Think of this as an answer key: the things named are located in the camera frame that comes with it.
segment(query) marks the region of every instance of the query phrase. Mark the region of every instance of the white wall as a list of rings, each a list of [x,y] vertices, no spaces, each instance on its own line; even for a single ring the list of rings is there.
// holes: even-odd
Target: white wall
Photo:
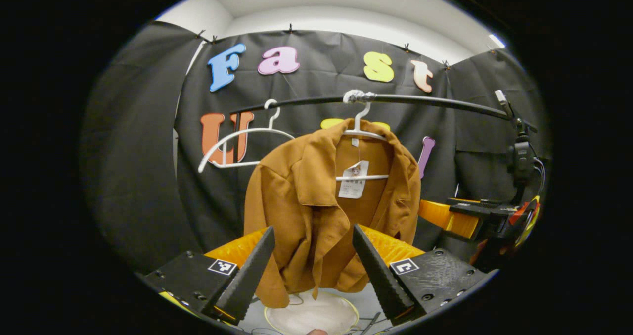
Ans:
[[[156,21],[176,24],[195,33],[206,29],[202,36],[211,40],[214,35],[221,37],[233,16],[217,0],[184,0],[163,12]]]
[[[455,64],[475,55],[450,38],[429,28],[382,13],[337,6],[279,8],[239,17],[219,37],[288,29],[333,31],[373,38],[404,47],[438,62]]]

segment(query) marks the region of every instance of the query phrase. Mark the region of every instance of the white hanger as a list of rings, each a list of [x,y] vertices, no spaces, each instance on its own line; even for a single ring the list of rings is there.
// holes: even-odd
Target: white hanger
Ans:
[[[361,90],[350,90],[346,92],[345,95],[343,96],[343,102],[351,103],[351,102],[354,102],[354,101],[350,101],[350,98],[352,96],[354,98],[362,98],[365,95],[366,94],[362,92]],[[362,103],[365,104],[365,107],[364,107],[364,110],[362,110],[361,112],[358,112],[358,114],[354,118],[354,130],[345,130],[343,134],[344,135],[361,135],[361,136],[373,137],[375,139],[386,141],[387,139],[384,136],[381,136],[379,134],[374,134],[373,132],[363,131],[360,129],[360,118],[367,115],[369,113],[369,109],[371,109],[371,102],[366,101]],[[358,176],[358,177],[336,177],[336,180],[387,179],[388,177],[389,175],[365,175],[365,176]]]
[[[276,100],[274,100],[273,98],[269,99],[265,104],[264,104],[264,109],[268,109],[269,105],[272,102],[276,102]],[[291,139],[294,139],[294,137],[291,134],[288,134],[287,132],[281,131],[281,130],[276,130],[273,128],[273,121],[275,121],[280,114],[280,108],[277,108],[277,111],[275,113],[274,116],[271,117],[271,119],[269,120],[269,127],[264,128],[264,127],[259,127],[259,128],[247,128],[246,130],[241,130],[241,131],[237,131],[237,132],[233,132],[232,134],[229,134],[228,136],[224,137],[223,139],[219,140],[217,143],[215,143],[215,145],[213,145],[213,147],[210,148],[210,150],[208,150],[208,152],[206,153],[206,155],[204,155],[204,158],[202,159],[202,161],[200,162],[200,165],[198,166],[198,172],[202,173],[202,171],[204,170],[204,166],[206,166],[209,158],[211,157],[211,155],[213,154],[213,152],[215,152],[215,150],[217,150],[221,145],[222,145],[222,164],[217,163],[216,161],[211,161],[211,163],[217,167],[217,168],[234,168],[234,167],[242,167],[242,166],[254,166],[258,163],[260,163],[260,161],[256,161],[256,162],[244,162],[244,163],[226,163],[226,142],[229,139],[232,139],[233,137],[237,136],[237,135],[241,135],[241,134],[250,134],[251,132],[272,132],[274,134],[280,134],[280,135],[284,135],[284,136],[288,136]]]

